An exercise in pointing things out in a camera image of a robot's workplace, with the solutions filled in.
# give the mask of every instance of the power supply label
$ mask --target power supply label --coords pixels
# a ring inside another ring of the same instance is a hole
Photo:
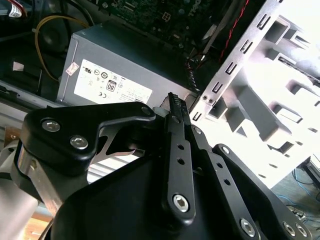
[[[147,103],[152,90],[83,59],[74,94],[97,104]]]

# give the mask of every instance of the power supply unit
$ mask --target power supply unit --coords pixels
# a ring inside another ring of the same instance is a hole
[[[139,101],[158,107],[168,92],[195,100],[185,60],[113,21],[72,35],[57,100],[64,105]]]

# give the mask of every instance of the white sticker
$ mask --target white sticker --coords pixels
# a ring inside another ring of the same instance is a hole
[[[125,102],[146,104],[152,90],[84,59],[74,94],[97,104]]]
[[[20,18],[22,16],[22,12],[16,5],[12,5],[11,11],[9,13],[10,18]]]
[[[79,68],[79,65],[76,64],[75,62],[71,63],[71,65],[65,70],[65,72],[69,75],[72,76]]]

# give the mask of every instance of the bolt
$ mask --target bolt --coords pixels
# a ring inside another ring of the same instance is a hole
[[[189,203],[187,199],[180,194],[173,196],[173,203],[183,213],[189,210]]]
[[[292,236],[296,236],[295,230],[285,221],[283,222],[284,229]]]
[[[228,148],[226,148],[225,146],[222,147],[222,150],[226,153],[226,154],[229,154],[230,151]]]
[[[42,123],[42,128],[48,132],[58,132],[60,130],[60,125],[54,120],[45,120]]]
[[[34,160],[34,159],[31,160],[30,168],[31,168],[33,171],[34,171],[35,169],[37,169],[37,162],[36,162],[36,160]]]
[[[143,106],[141,109],[142,109],[142,112],[144,112],[145,114],[151,115],[151,111],[149,110],[149,108]]]
[[[251,225],[250,222],[245,220],[244,218],[241,219],[240,225],[242,230],[251,238],[253,238],[256,235],[256,231],[254,227]]]
[[[194,127],[194,130],[196,131],[197,134],[202,134],[202,131],[198,127]]]
[[[295,226],[305,238],[308,236],[306,230],[302,226],[300,226],[298,223],[296,223]]]
[[[79,150],[86,149],[89,145],[88,141],[83,136],[79,136],[79,135],[73,136],[70,139],[70,144],[74,148],[79,149]]]

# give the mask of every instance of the motherboard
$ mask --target motherboard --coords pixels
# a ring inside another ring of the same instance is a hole
[[[181,50],[193,48],[193,38],[210,18],[215,0],[91,0],[110,15]]]

